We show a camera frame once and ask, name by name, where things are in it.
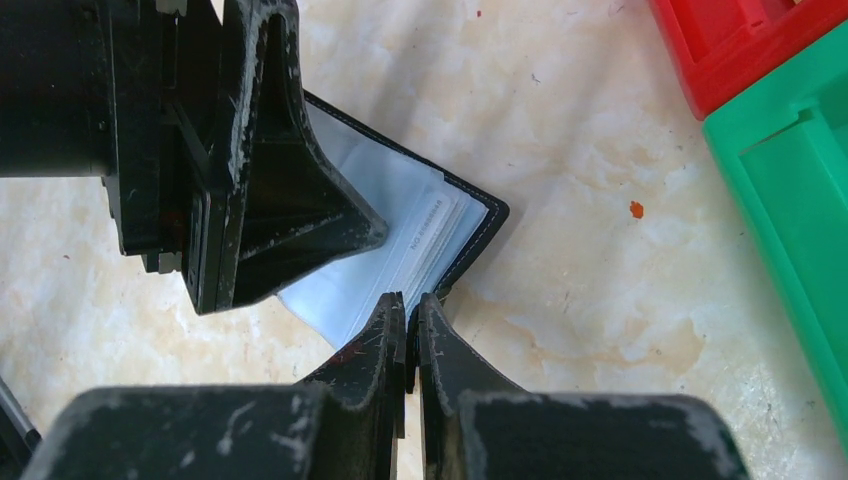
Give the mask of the black leather card holder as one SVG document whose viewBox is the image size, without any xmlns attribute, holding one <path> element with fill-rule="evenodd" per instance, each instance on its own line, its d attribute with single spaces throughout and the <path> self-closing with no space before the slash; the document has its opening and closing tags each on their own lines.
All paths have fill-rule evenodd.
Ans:
<svg viewBox="0 0 848 480">
<path fill-rule="evenodd" d="M 335 260 L 278 292 L 281 303 L 339 349 L 379 297 L 414 308 L 446 293 L 509 217 L 508 204 L 317 97 L 305 95 L 325 155 L 387 222 L 385 243 Z"/>
</svg>

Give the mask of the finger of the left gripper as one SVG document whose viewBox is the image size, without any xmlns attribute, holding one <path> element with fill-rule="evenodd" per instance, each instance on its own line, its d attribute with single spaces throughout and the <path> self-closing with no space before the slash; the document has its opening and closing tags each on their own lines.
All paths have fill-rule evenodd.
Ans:
<svg viewBox="0 0 848 480">
<path fill-rule="evenodd" d="M 386 222 L 309 120 L 295 2 L 188 3 L 182 137 L 194 180 L 183 275 L 198 314 L 255 304 L 384 243 Z"/>
</svg>

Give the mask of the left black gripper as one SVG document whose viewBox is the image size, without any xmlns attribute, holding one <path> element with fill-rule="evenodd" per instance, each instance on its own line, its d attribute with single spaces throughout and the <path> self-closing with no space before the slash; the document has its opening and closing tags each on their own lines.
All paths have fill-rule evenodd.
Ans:
<svg viewBox="0 0 848 480">
<path fill-rule="evenodd" d="M 183 269 L 220 33 L 210 1 L 3 2 L 2 176 L 99 178 L 120 252 Z"/>
</svg>

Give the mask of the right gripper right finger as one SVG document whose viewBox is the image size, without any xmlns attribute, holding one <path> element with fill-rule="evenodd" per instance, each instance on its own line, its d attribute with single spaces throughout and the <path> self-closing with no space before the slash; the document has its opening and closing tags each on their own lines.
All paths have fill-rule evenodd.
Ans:
<svg viewBox="0 0 848 480">
<path fill-rule="evenodd" d="M 428 479 L 745 479 L 721 416 L 687 395 L 534 393 L 424 295 L 412 315 Z"/>
</svg>

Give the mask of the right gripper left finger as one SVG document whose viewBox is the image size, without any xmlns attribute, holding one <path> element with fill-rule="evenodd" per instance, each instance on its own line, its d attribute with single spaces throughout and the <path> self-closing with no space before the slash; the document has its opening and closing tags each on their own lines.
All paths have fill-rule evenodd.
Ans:
<svg viewBox="0 0 848 480">
<path fill-rule="evenodd" d="M 27 479 L 393 479 L 403 435 L 405 310 L 291 384 L 99 388 L 59 415 Z"/>
</svg>

